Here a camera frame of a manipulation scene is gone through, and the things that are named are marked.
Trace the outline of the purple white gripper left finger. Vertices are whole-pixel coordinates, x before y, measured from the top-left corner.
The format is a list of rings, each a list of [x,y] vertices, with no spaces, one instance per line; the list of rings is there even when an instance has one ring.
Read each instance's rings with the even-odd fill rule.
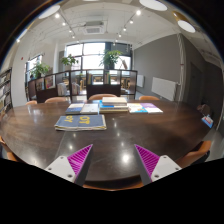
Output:
[[[45,170],[76,185],[82,186],[90,166],[93,153],[92,147],[93,145],[90,144],[70,156],[59,156]]]

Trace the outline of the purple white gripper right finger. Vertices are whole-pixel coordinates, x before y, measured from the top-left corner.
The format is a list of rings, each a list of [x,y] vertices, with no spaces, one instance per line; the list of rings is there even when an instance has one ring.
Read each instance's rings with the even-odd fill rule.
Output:
[[[135,158],[143,185],[148,185],[181,170],[181,167],[169,156],[158,156],[139,145],[135,145]]]

